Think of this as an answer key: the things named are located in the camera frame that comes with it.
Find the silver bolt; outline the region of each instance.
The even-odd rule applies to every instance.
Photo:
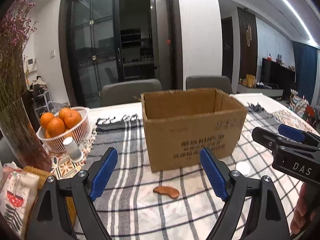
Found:
[[[233,170],[233,171],[231,171],[231,175],[234,176],[234,177],[239,177],[240,176],[240,172],[237,171],[237,170]]]
[[[269,177],[269,176],[263,176],[263,179],[266,181],[266,182],[269,182],[269,181],[271,181],[271,178]]]
[[[87,171],[81,170],[78,172],[79,177],[84,177],[85,175],[87,175]]]
[[[53,182],[54,181],[54,176],[50,176],[47,178],[47,182]]]

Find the glass door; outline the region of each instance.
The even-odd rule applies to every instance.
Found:
[[[118,0],[74,0],[70,70],[80,106],[100,107],[103,86],[124,81]]]

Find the finger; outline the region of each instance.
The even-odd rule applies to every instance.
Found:
[[[306,184],[303,183],[299,192],[299,197],[304,197],[305,194],[306,194]]]
[[[306,218],[300,215],[300,212],[295,209],[293,213],[293,221],[297,224],[298,227],[302,228],[306,223]]]
[[[308,211],[306,201],[303,197],[299,197],[296,205],[296,209],[299,211],[300,215],[304,217]]]
[[[295,235],[297,235],[300,232],[300,227],[293,220],[291,221],[290,229],[291,229],[291,232],[294,233]]]
[[[316,212],[313,211],[310,216],[310,221],[312,221],[315,218],[315,216],[316,216]]]

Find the gray and white striped cloth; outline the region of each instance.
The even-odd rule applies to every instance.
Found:
[[[298,199],[301,182],[271,167],[271,152],[252,141],[256,126],[277,132],[274,118],[265,112],[249,112],[240,140],[233,154],[223,161],[232,170],[239,161],[251,167],[248,177],[269,175],[282,199],[288,221]],[[215,224],[224,202],[215,196],[202,166],[152,173],[142,120],[98,125],[97,138],[87,159],[88,168],[99,160],[108,147],[118,151],[118,163],[102,195],[94,205],[113,239],[135,240],[203,240]],[[159,185],[174,187],[177,199],[153,193]],[[244,208],[233,239],[240,239],[250,198]],[[85,239],[79,221],[75,225],[78,239]]]

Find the vase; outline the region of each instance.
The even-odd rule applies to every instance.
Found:
[[[52,161],[31,126],[21,98],[0,112],[0,130],[23,167],[50,172]]]

